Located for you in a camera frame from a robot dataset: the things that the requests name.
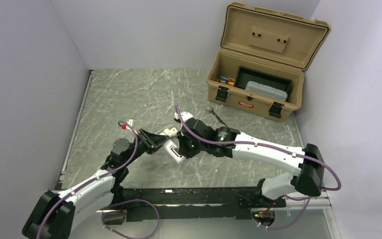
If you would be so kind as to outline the white remote control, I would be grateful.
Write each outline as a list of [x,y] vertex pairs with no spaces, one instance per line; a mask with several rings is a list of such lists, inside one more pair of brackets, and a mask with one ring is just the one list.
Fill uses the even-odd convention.
[[168,136],[169,139],[163,143],[164,150],[177,162],[180,164],[185,160],[185,157],[180,155],[179,147],[173,142],[172,138],[176,138],[176,134],[172,133],[161,133],[161,135]]

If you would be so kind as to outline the white plastic pipe elbow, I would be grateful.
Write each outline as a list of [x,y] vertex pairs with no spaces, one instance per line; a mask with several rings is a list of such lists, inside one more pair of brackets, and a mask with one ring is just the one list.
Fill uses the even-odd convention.
[[175,127],[171,129],[166,128],[163,130],[163,133],[169,137],[176,137],[178,135],[178,130]]

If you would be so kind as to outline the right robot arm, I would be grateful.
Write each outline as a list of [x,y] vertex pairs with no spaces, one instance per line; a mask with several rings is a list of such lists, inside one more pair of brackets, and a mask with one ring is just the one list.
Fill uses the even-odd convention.
[[292,147],[252,137],[226,126],[213,129],[201,120],[190,118],[181,123],[178,134],[180,154],[191,158],[200,152],[215,157],[248,159],[271,164],[284,171],[274,178],[259,180],[254,200],[261,207],[286,194],[299,192],[319,197],[322,191],[324,160],[319,148],[308,143]]

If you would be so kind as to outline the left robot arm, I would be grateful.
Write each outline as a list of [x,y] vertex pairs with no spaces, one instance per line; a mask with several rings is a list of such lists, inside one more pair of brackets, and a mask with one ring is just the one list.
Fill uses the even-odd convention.
[[67,239],[72,230],[95,211],[122,205],[121,182],[127,166],[142,154],[160,148],[171,152],[175,143],[166,134],[144,130],[134,132],[135,139],[117,139],[104,165],[80,184],[60,192],[47,191],[39,198],[27,219],[22,234],[28,239]]

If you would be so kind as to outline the silver open-end wrench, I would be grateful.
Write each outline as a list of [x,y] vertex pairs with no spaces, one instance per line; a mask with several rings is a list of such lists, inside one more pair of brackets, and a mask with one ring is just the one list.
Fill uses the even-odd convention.
[[222,126],[228,127],[228,125],[215,113],[212,106],[206,106],[205,111],[212,115]]

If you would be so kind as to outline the black toolbox left latch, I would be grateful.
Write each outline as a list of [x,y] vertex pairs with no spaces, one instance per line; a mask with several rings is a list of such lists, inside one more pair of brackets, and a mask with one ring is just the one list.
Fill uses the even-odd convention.
[[216,96],[215,96],[215,100],[220,101],[220,102],[226,102],[227,97],[228,97],[228,93],[229,93],[229,88],[223,87],[223,86],[219,86],[217,88],[217,93],[216,93]]

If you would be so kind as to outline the black toolbox latch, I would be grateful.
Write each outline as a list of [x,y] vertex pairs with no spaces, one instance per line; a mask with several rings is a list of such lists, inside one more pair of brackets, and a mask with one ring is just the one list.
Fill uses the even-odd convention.
[[226,102],[227,97],[228,97],[228,93],[229,93],[229,88],[223,87],[223,86],[219,86],[217,88],[217,93],[216,93],[216,96],[215,96],[215,100],[220,101],[220,102]]
[[284,108],[284,104],[273,102],[273,104],[269,108],[269,116],[281,119],[283,108]]

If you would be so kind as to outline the grey plastic case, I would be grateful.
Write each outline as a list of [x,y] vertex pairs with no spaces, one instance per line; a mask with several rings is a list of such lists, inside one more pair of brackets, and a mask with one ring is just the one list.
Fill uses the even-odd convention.
[[287,92],[254,81],[249,81],[246,84],[245,90],[280,101],[286,101],[288,98]]

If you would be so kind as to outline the black tray in toolbox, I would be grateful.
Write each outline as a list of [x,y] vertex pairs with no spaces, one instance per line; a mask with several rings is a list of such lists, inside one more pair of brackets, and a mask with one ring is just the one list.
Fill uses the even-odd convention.
[[246,84],[249,81],[254,81],[279,90],[283,90],[287,92],[288,96],[290,94],[290,87],[292,85],[292,81],[289,79],[240,66],[237,70],[235,87],[244,90]]

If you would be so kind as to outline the black toolbox right latch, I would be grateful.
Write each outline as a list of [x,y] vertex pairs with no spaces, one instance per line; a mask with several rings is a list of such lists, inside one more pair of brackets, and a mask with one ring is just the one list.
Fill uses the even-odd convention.
[[273,102],[273,104],[269,108],[269,116],[281,119],[283,108],[284,108],[284,104]]

